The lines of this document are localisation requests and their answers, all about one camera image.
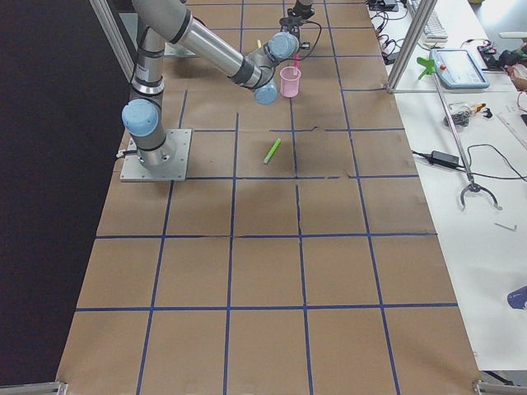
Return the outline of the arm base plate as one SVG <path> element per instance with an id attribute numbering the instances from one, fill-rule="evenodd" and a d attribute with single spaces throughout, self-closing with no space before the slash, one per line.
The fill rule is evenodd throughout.
<path id="1" fill-rule="evenodd" d="M 181 44 L 167 42 L 165 45 L 164 56 L 172 58 L 195 58 L 197 57 L 197 54 Z"/>
<path id="2" fill-rule="evenodd" d="M 186 180 L 191 129 L 166 129 L 163 146 L 155 151 L 141 151 L 130 137 L 127 150 L 134 151 L 124 156 L 120 173 L 123 182 L 164 182 Z"/>

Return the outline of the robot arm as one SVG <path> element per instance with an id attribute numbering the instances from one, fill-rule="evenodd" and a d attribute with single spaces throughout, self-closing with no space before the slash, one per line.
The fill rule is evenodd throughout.
<path id="1" fill-rule="evenodd" d="M 143 32 L 138 40 L 130 101 L 122 110 L 122 120 L 135 142 L 138 162 L 145 168 L 171 162 L 176 151 L 176 145 L 169 141 L 169 133 L 161 125 L 165 88 L 162 64 L 167 43 L 182 44 L 207 59 L 231 82 L 253 91 L 262 105 L 277 99 L 275 67 L 294 57 L 300 49 L 299 35 L 285 30 L 245 56 L 197 20 L 180 1 L 134 1 L 133 6 Z"/>
<path id="2" fill-rule="evenodd" d="M 315 14 L 312 5 L 312 1 L 296 0 L 294 6 L 287 9 L 287 15 L 279 20 L 281 31 L 299 35 L 301 26 Z"/>

